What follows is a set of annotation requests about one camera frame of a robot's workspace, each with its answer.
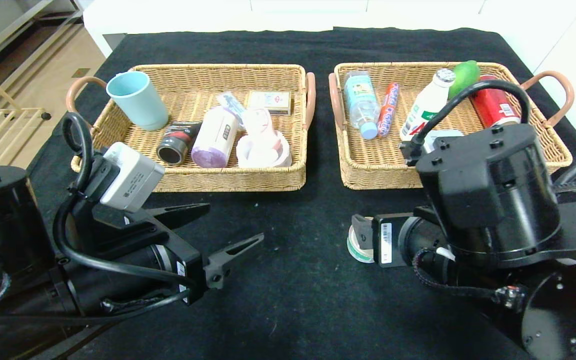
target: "green fruit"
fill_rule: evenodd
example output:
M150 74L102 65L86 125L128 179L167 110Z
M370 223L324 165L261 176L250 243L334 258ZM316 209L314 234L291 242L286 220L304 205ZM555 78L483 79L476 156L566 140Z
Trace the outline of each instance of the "green fruit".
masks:
M452 70L455 74L454 84L450 87L448 91L448 99L452 99L455 95L459 94L463 89L475 84L480 79L482 71L480 67L477 66L477 61L468 60L464 63L460 63L454 67Z

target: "tape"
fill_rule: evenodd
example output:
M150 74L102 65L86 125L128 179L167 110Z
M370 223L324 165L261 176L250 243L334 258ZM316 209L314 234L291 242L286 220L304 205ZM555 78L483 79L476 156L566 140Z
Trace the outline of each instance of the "tape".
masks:
M352 255L358 262L372 264L375 262L373 258L373 249L370 250L363 250L359 248L359 242L357 241L357 235L353 229L353 226L350 225L348 228L348 238L346 240L346 245L348 246L348 253Z

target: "black tablecloth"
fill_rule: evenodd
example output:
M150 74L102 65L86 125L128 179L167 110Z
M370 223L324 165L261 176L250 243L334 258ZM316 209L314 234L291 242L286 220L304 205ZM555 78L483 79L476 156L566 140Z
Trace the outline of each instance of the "black tablecloth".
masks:
M128 35L96 75L139 64L300 64L317 77L307 181L284 193L155 193L146 208L210 202L210 214L178 230L204 254L265 232L263 255L237 269L226 289L186 307L175 303L125 321L73 359L528 359L467 301L424 287L410 268L381 269L346 248L350 216L409 212L420 189L353 191L343 186L327 75L344 62L497 62L519 82L531 73L496 33L335 29ZM528 91L546 117L558 108L537 85ZM89 120L108 98L85 89ZM555 127L576 159L576 132ZM46 223L62 200L71 152L56 131L30 166Z

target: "brown leather handle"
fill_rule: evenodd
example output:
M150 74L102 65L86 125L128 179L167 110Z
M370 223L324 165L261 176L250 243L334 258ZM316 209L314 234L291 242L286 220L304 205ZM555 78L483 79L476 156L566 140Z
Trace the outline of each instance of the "brown leather handle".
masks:
M564 105L561 107L559 111L557 111L553 116L551 116L546 121L546 125L555 126L560 120L562 120L562 118L570 110L570 107L572 107L572 103L575 101L575 91L572 88L572 84L570 83L568 78L565 77L562 73L557 71L551 71L551 70L543 71L531 77L528 81L524 82L523 84L521 84L521 88L527 90L528 88L532 87L537 82L539 82L540 79L546 76L552 76L553 78L555 78L561 84L561 86L564 88L564 91L566 92L566 102L564 102Z
M75 98L77 98L77 95L82 91L84 85L88 83L95 83L104 89L106 88L106 82L98 77L84 76L75 80L75 82L70 85L68 92L66 92L66 109L68 109L69 112L78 112L75 108Z
M312 72L306 73L306 121L303 123L303 129L308 130L313 123L313 116L315 116L315 98L317 98L317 91L315 90L315 74Z
M341 109L341 98L337 87L337 77L334 73L328 75L328 87L330 88L330 103L334 114L334 123L339 130L344 129L344 112Z

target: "red can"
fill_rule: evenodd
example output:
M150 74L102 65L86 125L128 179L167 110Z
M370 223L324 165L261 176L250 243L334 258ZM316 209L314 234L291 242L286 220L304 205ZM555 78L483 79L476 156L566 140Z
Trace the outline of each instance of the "red can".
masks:
M494 75L482 75L479 80L494 80ZM509 123L519 124L521 119L510 105L506 92L500 89L481 89L470 100L484 128Z

